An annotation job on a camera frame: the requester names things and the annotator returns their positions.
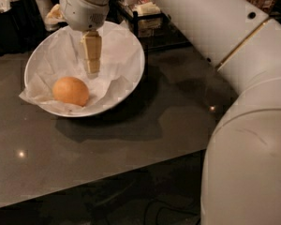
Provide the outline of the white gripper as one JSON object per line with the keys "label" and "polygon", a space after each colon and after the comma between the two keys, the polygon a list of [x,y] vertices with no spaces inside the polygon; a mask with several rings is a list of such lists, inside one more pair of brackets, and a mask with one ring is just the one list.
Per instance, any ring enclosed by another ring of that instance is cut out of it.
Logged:
{"label": "white gripper", "polygon": [[87,71],[95,74],[100,71],[102,37],[97,31],[106,20],[110,0],[59,0],[46,15],[48,24],[67,24],[76,31],[87,31],[82,35]]}

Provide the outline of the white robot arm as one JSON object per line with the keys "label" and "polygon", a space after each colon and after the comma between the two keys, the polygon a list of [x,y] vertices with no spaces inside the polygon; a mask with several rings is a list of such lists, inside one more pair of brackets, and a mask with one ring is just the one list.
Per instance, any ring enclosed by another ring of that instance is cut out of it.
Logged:
{"label": "white robot arm", "polygon": [[238,97],[203,163],[201,225],[281,225],[281,24],[246,0],[155,0]]}

